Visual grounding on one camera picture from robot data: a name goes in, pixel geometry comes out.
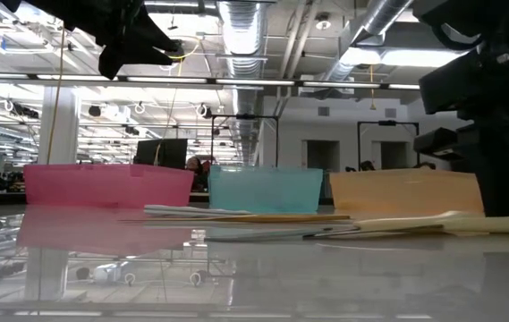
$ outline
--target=metal frame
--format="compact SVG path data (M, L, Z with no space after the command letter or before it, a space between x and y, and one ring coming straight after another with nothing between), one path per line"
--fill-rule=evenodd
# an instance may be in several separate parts
M375 125L379 125L379 126L397 126L397 125L402 125L403 127L405 127L405 125L413 125L415 127L415 135L416 136L419 136L420 135L420 130L419 130L419 122L397 122L397 121L378 121L378 122L373 122L373 121L359 121L358 122L358 171L361 171L361 126L363 124L375 124ZM419 164L421 162L421 156L419 153L417 153L417 164Z
M59 75L17 72L0 72L0 83L58 86ZM378 89L420 91L419 85L373 83L358 81L314 81L314 80L268 80L234 79L215 77L174 77L119 75L113 80L96 74L65 74L61 86L109 86L136 88L221 89L224 86L256 86L264 88L314 88L314 89Z
M214 154L215 154L215 120L217 117L226 117L226 118L235 118L236 120L264 120L264 119L272 119L276 121L276 167L278 167L278 154L280 150L280 118L278 116L268 116L268 115L253 115L253 114L216 114L212 115L210 119L210 164L214 164Z

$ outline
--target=metal pipe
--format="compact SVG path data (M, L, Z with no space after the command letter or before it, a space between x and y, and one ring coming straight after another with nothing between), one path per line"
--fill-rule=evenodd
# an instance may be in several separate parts
M300 41L298 42L298 47L296 48L296 53L293 56L293 61L290 64L290 70L288 71L288 79L291 79L293 75L296 73L296 69L298 68L298 63L301 59L301 52L304 50L306 46L306 40L308 39L308 35L310 34L312 21L316 18L316 13L318 12L318 4L321 3L321 0L314 0L311 4L310 13L308 14L308 19L306 21L306 25L304 26L304 30L301 33Z
M145 1L148 13L194 14L218 17L213 1Z
M266 26L265 4L252 2L224 1L218 4L224 22L223 39L226 53L231 55L256 56L263 49L264 27ZM229 59L228 71L233 78L259 79L262 61L252 59ZM233 109L236 114L260 114L262 94L256 90L233 89ZM251 123L239 121L241 153L245 164L249 164L254 153Z
M345 47L340 48L340 55L329 67L322 80L345 81L355 67L354 64L344 62L344 55L350 55L348 50L353 48L352 45L371 36L385 33L412 2L413 0L371 0L367 11L354 19L342 31L339 44L345 44Z
M300 30L301 19L303 18L302 15L304 13L305 7L306 0L298 0L298 7L296 8L296 19L294 20L292 30L290 31L290 36L288 37L288 44L286 45L286 49L284 51L282 65L280 65L280 72L278 73L277 77L279 79L282 79L285 76L286 68L288 67L288 62L290 61L290 55L292 54L293 46L296 42L296 37L298 36L298 30Z

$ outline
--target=plastic bin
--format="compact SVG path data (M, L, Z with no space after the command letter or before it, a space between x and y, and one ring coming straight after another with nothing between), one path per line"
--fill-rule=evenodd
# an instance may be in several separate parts
M330 174L335 210L356 219L483 212L474 174L406 169Z
M29 204L143 208L188 206L193 173L151 165L27 165Z
M322 179L318 169L213 166L210 206L260 214L313 214Z

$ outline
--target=person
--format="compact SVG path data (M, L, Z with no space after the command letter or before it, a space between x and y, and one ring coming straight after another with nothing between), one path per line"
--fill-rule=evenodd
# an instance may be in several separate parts
M360 164L361 171L376 171L376 167L371 161L363 161Z
M192 191L208 189L208 174L204 172L204 167L198 157L191 157L186 161L186 169L194 172L194 181L192 182Z

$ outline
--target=doorway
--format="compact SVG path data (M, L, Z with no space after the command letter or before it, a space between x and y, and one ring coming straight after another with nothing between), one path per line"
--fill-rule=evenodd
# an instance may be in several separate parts
M407 142L379 142L383 170L408 168Z
M307 165L310 169L328 172L340 171L340 142L307 140Z

